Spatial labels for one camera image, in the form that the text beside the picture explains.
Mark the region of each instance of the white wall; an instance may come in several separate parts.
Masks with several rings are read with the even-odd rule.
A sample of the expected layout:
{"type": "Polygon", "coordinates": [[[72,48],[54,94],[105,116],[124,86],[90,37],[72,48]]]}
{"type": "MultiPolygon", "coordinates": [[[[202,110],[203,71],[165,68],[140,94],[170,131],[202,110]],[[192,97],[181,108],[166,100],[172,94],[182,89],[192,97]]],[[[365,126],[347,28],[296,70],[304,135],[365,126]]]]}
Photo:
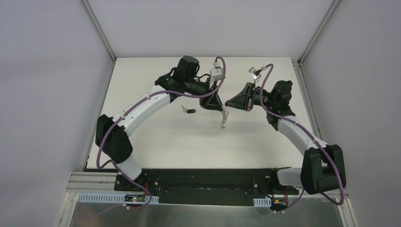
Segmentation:
{"type": "Polygon", "coordinates": [[[0,2],[0,226],[54,225],[112,69],[79,1],[0,2]]]}
{"type": "Polygon", "coordinates": [[[401,1],[345,0],[304,64],[359,226],[401,226],[401,1]]]}
{"type": "Polygon", "coordinates": [[[117,57],[298,59],[332,0],[90,0],[117,57]]]}

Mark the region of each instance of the robotic arm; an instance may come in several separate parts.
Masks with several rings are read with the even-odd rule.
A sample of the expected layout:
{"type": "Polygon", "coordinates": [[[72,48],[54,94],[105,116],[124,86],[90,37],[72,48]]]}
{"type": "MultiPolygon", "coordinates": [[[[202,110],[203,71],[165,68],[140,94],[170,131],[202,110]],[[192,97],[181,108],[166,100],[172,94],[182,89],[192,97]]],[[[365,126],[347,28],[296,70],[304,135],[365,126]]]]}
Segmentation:
{"type": "Polygon", "coordinates": [[[254,82],[246,83],[238,95],[226,101],[225,106],[251,111],[254,105],[262,106],[261,102],[263,102],[263,106],[270,112],[267,112],[266,116],[269,124],[285,135],[304,157],[302,168],[284,168],[273,171],[270,176],[270,189],[273,188],[274,190],[274,187],[279,187],[280,185],[292,185],[304,188],[309,194],[339,189],[333,166],[316,145],[316,141],[333,160],[339,172],[342,186],[345,187],[346,176],[341,148],[338,145],[329,145],[315,137],[304,127],[299,127],[302,124],[289,106],[291,81],[278,81],[271,92],[256,87],[256,82],[261,78],[260,72],[265,69],[266,67],[262,67],[260,70],[251,68],[249,72],[254,78],[254,82]]]}
{"type": "Polygon", "coordinates": [[[98,118],[96,145],[130,179],[136,179],[141,173],[141,168],[132,156],[133,149],[129,137],[154,112],[172,103],[179,96],[185,95],[184,93],[199,96],[200,106],[204,109],[223,110],[217,91],[207,96],[208,93],[217,89],[217,82],[224,76],[223,68],[219,63],[214,62],[213,66],[210,70],[210,77],[202,82],[200,78],[196,77],[199,61],[190,56],[181,58],[178,66],[173,68],[170,73],[159,77],[155,81],[155,85],[142,98],[112,117],[103,114],[98,118]]]}

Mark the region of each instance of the white table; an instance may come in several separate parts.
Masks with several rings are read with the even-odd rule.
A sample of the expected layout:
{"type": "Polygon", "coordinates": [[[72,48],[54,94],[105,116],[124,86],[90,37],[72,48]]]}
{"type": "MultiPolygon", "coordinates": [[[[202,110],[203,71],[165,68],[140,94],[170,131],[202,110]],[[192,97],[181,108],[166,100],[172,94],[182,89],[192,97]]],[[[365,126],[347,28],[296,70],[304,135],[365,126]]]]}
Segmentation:
{"type": "MultiPolygon", "coordinates": [[[[154,85],[154,81],[176,67],[180,58],[118,58],[107,91],[102,114],[111,116],[131,105],[154,85]]],[[[213,57],[199,57],[198,75],[209,73],[213,57]]],[[[311,129],[301,91],[290,58],[226,57],[226,80],[218,91],[222,102],[237,95],[253,78],[251,67],[274,63],[265,89],[278,80],[291,80],[290,106],[303,125],[311,129]]],[[[179,97],[149,117],[130,137],[134,156],[142,168],[269,168],[301,167],[295,146],[266,120],[255,106],[250,112],[229,108],[226,128],[220,129],[222,114],[202,109],[199,99],[179,97]],[[196,109],[182,111],[181,105],[196,109]]],[[[93,143],[88,168],[96,168],[98,146],[93,143]]],[[[102,154],[101,164],[109,157],[102,154]]]]}

